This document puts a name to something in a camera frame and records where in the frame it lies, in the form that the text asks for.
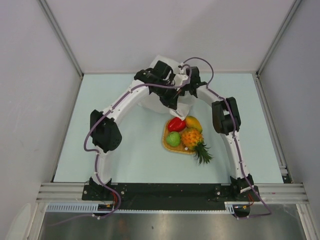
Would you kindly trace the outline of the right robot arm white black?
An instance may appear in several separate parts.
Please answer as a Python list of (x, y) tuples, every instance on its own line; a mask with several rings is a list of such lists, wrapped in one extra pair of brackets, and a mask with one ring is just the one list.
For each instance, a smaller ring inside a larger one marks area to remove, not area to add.
[(197, 67), (187, 67), (185, 72), (191, 75), (187, 91), (211, 106), (213, 128), (220, 134), (230, 162), (230, 194), (235, 200), (242, 201), (254, 188), (254, 181), (242, 154), (237, 101), (234, 97), (219, 95), (208, 83), (202, 82)]

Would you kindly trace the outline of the fake green fruit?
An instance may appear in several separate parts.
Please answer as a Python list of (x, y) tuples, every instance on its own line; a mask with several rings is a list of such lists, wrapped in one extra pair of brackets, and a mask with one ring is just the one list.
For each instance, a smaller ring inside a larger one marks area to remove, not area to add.
[(181, 143), (181, 136), (179, 132), (172, 131), (166, 137), (166, 143), (171, 147), (177, 147)]

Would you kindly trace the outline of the fake red bell pepper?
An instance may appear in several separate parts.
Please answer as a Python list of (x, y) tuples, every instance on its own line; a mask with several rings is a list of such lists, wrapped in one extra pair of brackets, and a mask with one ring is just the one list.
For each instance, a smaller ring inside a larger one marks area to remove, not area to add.
[(167, 124), (167, 130), (169, 132), (181, 132), (186, 128), (186, 122), (179, 117), (172, 118)]

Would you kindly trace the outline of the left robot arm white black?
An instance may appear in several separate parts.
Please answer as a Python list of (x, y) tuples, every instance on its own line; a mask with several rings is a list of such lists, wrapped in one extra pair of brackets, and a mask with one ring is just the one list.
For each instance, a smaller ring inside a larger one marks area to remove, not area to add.
[(138, 71), (128, 89), (109, 107), (90, 114), (90, 129), (85, 137), (83, 148), (94, 152), (94, 172), (91, 177), (96, 184), (93, 194), (100, 200), (110, 196), (111, 180), (105, 171), (108, 154), (122, 141), (119, 124), (126, 114), (150, 94), (157, 96), (158, 102), (173, 111), (178, 109), (179, 91), (189, 83), (190, 77), (181, 65), (174, 70), (172, 66), (158, 60), (154, 66)]

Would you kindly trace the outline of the fake pineapple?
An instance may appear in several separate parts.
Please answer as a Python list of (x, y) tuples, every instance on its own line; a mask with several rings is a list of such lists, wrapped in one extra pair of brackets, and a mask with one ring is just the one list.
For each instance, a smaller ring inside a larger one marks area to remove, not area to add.
[(208, 164), (213, 159), (208, 152), (202, 133), (196, 128), (186, 128), (181, 134), (181, 141), (185, 147), (194, 152), (198, 164)]

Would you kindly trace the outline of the fake mango yellow green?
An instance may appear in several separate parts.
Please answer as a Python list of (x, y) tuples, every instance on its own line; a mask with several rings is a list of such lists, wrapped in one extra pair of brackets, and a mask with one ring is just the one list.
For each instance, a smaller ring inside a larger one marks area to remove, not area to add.
[(184, 121), (187, 128), (194, 128), (197, 129), (200, 133), (203, 132), (202, 125), (200, 124), (199, 120), (194, 116), (188, 115)]

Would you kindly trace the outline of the white plastic bag lemon print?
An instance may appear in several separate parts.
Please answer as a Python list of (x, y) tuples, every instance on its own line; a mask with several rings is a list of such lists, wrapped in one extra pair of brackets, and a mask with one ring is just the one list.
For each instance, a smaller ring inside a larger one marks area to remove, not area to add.
[[(180, 69), (178, 68), (180, 63), (178, 61), (161, 55), (157, 55), (149, 66), (153, 68), (158, 61), (162, 61), (169, 65), (172, 68), (174, 74), (178, 74), (180, 72)], [(174, 117), (179, 117), (184, 120), (185, 117), (189, 114), (190, 109), (195, 103), (195, 100), (196, 98), (194, 96), (186, 92), (184, 95), (178, 97), (177, 110), (174, 110), (164, 106), (160, 102), (160, 97), (155, 93), (151, 93), (147, 97), (143, 98), (138, 105), (159, 114), (170, 114)]]

